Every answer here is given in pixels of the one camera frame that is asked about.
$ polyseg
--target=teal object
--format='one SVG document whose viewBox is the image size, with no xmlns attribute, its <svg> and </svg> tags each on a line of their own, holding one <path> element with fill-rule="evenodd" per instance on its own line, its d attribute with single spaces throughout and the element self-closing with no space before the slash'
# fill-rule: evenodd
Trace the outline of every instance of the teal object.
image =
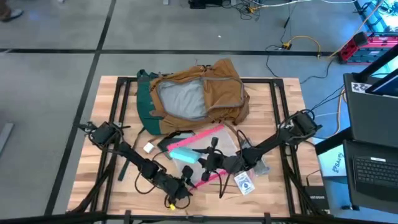
<svg viewBox="0 0 398 224">
<path fill-rule="evenodd" d="M 201 154 L 199 152 L 193 151 L 188 147 L 178 147 L 170 152 L 170 157 L 190 164 L 194 164 L 199 160 Z"/>
</svg>

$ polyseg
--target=laptop keyboard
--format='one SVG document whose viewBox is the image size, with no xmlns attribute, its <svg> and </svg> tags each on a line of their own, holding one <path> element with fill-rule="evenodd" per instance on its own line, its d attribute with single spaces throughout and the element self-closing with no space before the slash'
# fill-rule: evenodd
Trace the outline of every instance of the laptop keyboard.
<svg viewBox="0 0 398 224">
<path fill-rule="evenodd" d="M 356 181 L 398 188 L 398 162 L 354 157 L 354 170 Z"/>
</svg>

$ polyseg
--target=white tag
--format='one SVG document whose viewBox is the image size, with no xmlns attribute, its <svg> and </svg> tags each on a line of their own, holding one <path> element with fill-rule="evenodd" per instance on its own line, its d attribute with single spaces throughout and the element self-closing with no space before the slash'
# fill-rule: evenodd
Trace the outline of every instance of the white tag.
<svg viewBox="0 0 398 224">
<path fill-rule="evenodd" d="M 151 144 L 150 142 L 148 142 L 145 146 L 144 146 L 144 151 L 146 151 L 147 153 L 150 153 L 153 149 L 154 149 L 154 145 Z"/>
<path fill-rule="evenodd" d="M 355 93 L 365 93 L 365 90 L 367 90 L 370 86 L 369 84 L 365 83 L 351 83 L 351 90 Z"/>
<path fill-rule="evenodd" d="M 234 180 L 243 195 L 247 195 L 255 189 L 253 182 L 251 182 L 251 179 L 246 172 L 240 173 L 239 175 L 234 177 Z"/>
<path fill-rule="evenodd" d="M 375 157 L 371 157 L 371 160 L 379 161 L 379 162 L 385 162 L 386 161 L 385 159 L 380 159 L 380 158 L 375 158 Z"/>
</svg>

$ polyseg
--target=sticker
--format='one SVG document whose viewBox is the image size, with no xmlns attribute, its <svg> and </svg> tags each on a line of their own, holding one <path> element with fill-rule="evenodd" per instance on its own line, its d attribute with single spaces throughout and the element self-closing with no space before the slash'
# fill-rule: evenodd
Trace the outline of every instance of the sticker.
<svg viewBox="0 0 398 224">
<path fill-rule="evenodd" d="M 234 180 L 243 195 L 247 195 L 255 189 L 253 182 L 251 182 L 251 179 L 246 172 L 240 173 L 234 177 Z"/>
<path fill-rule="evenodd" d="M 386 161 L 385 159 L 380 159 L 380 158 L 375 158 L 375 157 L 371 157 L 371 160 L 379 161 L 379 162 L 385 162 Z"/>
<path fill-rule="evenodd" d="M 369 84 L 365 83 L 351 83 L 351 90 L 355 93 L 365 93 L 365 90 L 367 90 L 370 86 Z"/>
</svg>

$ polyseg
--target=white cable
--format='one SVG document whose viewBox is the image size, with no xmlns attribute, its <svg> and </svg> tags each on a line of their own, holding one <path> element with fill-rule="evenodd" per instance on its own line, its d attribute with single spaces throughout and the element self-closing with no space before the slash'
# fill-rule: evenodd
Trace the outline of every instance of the white cable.
<svg viewBox="0 0 398 224">
<path fill-rule="evenodd" d="M 265 4 L 261 4 L 261 3 L 258 3 L 256 1 L 253 1 L 253 0 L 250 0 L 250 1 L 255 3 L 255 4 L 257 4 L 257 5 L 259 5 L 259 6 L 277 7 L 277 6 L 284 6 L 284 5 L 287 5 L 287 4 L 293 4 L 293 3 L 296 3 L 296 2 L 306 2 L 306 1 L 312 1 L 312 0 L 297 0 L 297 1 L 292 1 L 292 2 L 288 2 L 288 3 L 282 3 L 282 4 L 275 4 L 275 5 L 265 5 Z"/>
<path fill-rule="evenodd" d="M 332 3 L 332 4 L 345 4 L 345 3 L 353 3 L 356 2 L 357 0 L 354 1 L 346 1 L 346 2 L 331 2 L 331 1 L 327 1 L 327 0 L 321 0 L 323 2 L 327 2 L 327 3 Z"/>
</svg>

